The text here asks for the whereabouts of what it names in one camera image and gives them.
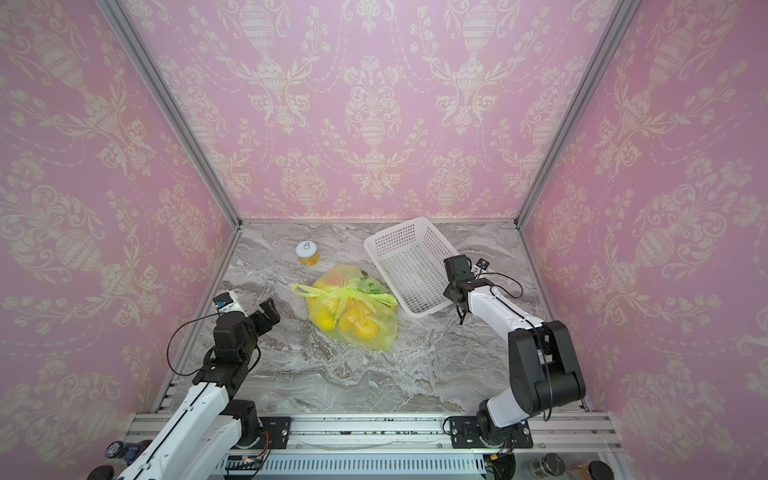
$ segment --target plastic bag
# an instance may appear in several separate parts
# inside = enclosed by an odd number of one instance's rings
[[[337,265],[291,290],[306,297],[310,320],[331,339],[386,351],[397,337],[397,299],[356,266]]]

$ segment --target wall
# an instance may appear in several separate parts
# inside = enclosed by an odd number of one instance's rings
[[[615,0],[123,0],[242,217],[517,216]]]
[[[231,229],[93,2],[0,5],[0,464],[84,478]]]
[[[644,0],[526,230],[638,478],[768,477],[767,15]]]

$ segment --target white can lid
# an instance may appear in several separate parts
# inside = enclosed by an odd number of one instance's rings
[[[296,255],[301,258],[310,258],[317,253],[317,245],[311,240],[305,240],[296,245]]]

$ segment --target basket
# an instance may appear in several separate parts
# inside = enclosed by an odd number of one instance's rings
[[[366,238],[364,245],[410,316],[420,318],[452,304],[442,295],[448,286],[443,260],[458,252],[429,219],[398,223]]]

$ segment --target table surface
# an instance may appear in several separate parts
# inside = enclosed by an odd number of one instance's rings
[[[414,319],[401,306],[398,338],[388,352],[374,352],[326,338],[307,318],[306,301],[291,292],[293,283],[311,285],[327,270],[348,263],[381,279],[363,241],[390,226],[384,223],[253,223],[224,275],[220,292],[234,290],[251,313],[272,297],[282,320],[260,337],[262,359],[237,394],[266,412],[441,412],[477,410],[478,404],[509,385],[505,342],[471,315],[459,326],[453,308]],[[459,253],[474,263],[491,262],[490,271],[517,279],[525,291],[515,302],[544,318],[534,277],[518,231],[511,223],[437,223]],[[320,262],[307,267],[295,254],[302,240],[317,243]],[[518,287],[498,276],[492,281],[517,294]],[[183,367],[202,364],[214,344],[215,317],[194,340]],[[191,377],[180,381],[175,409]]]

